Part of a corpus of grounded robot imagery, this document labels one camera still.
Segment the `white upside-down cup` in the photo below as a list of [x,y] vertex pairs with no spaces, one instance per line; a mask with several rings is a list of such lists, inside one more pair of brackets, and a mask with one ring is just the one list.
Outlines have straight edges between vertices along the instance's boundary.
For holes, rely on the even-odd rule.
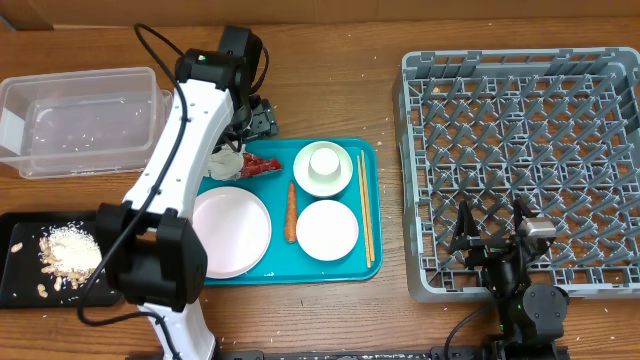
[[331,148],[318,148],[315,150],[309,161],[310,170],[318,177],[332,177],[340,168],[338,154]]

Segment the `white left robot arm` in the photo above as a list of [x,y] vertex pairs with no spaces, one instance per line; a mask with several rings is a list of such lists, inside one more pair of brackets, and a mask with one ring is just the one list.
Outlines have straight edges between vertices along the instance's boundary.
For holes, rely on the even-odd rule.
[[250,29],[227,26],[215,51],[181,52],[165,72],[174,104],[153,154],[119,205],[97,210],[99,276],[150,320],[164,359],[214,359],[218,346],[199,302],[207,254],[192,226],[195,199],[214,149],[240,151],[254,139],[252,117],[269,56]]

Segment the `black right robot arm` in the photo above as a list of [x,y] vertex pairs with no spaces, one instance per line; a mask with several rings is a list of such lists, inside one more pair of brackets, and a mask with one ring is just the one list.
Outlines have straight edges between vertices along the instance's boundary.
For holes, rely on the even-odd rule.
[[513,201],[513,210],[513,231],[483,239],[468,203],[459,205],[449,251],[467,253],[465,267],[481,270],[483,286],[493,297],[491,304],[459,325],[496,309],[501,332],[485,337],[484,359],[566,359],[568,351],[557,348],[555,341],[564,335],[569,295],[558,286],[534,283],[527,270],[555,242],[555,226],[549,218],[535,215],[521,198]]

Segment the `red snack wrapper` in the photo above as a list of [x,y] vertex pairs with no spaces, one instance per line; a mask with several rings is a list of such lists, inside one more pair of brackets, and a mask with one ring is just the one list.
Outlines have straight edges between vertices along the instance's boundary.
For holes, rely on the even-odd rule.
[[265,159],[255,154],[245,152],[243,154],[243,160],[243,167],[240,171],[241,179],[264,175],[283,169],[283,166],[276,158]]

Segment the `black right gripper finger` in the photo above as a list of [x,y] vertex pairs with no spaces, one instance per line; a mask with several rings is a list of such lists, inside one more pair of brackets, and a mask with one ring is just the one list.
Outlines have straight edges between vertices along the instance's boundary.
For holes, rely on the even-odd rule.
[[468,250],[478,239],[478,229],[466,200],[460,202],[455,231],[451,240],[452,250]]
[[514,222],[521,223],[526,218],[533,218],[534,213],[528,208],[521,197],[513,201]]

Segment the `large pink plate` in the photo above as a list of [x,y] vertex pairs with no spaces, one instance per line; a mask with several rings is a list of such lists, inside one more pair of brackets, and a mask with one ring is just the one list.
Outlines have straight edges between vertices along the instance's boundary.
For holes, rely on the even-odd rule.
[[230,279],[251,270],[266,254],[272,235],[263,202],[230,186],[196,197],[193,228],[207,254],[206,276],[213,279]]

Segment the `rice and peanut scraps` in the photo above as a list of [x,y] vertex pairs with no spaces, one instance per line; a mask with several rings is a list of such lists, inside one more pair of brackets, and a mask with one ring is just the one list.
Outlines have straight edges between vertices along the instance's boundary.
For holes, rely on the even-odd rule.
[[82,287],[102,260],[101,251],[92,234],[74,225],[56,228],[39,241],[42,271]]

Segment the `white paper napkin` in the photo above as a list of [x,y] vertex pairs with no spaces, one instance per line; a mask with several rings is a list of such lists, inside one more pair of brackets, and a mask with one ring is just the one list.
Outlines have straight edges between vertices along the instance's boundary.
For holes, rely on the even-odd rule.
[[224,145],[212,154],[207,163],[205,175],[218,181],[238,180],[244,167],[244,151],[234,151]]

